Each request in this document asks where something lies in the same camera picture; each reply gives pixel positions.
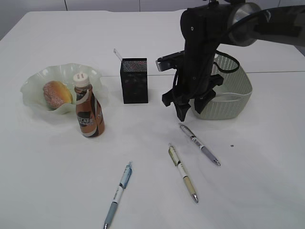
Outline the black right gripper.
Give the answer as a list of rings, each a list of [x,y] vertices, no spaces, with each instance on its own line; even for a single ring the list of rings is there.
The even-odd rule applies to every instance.
[[[218,46],[227,40],[224,35],[229,28],[232,4],[208,4],[188,8],[180,19],[185,40],[183,67],[175,69],[172,88],[162,95],[165,106],[174,104],[177,117],[184,121],[194,100],[197,113],[201,113],[216,96],[214,87],[222,85],[220,75],[212,75],[214,55]]]

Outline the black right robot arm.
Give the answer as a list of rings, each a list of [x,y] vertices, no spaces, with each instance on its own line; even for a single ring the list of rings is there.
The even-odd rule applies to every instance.
[[[185,119],[194,101],[201,113],[216,97],[214,88],[224,82],[223,74],[236,68],[221,67],[214,59],[221,44],[247,47],[256,40],[304,46],[305,8],[303,5],[262,10],[244,0],[216,0],[185,10],[180,18],[184,50],[156,61],[159,71],[175,69],[172,88],[162,95],[165,106],[174,105],[179,120]]]

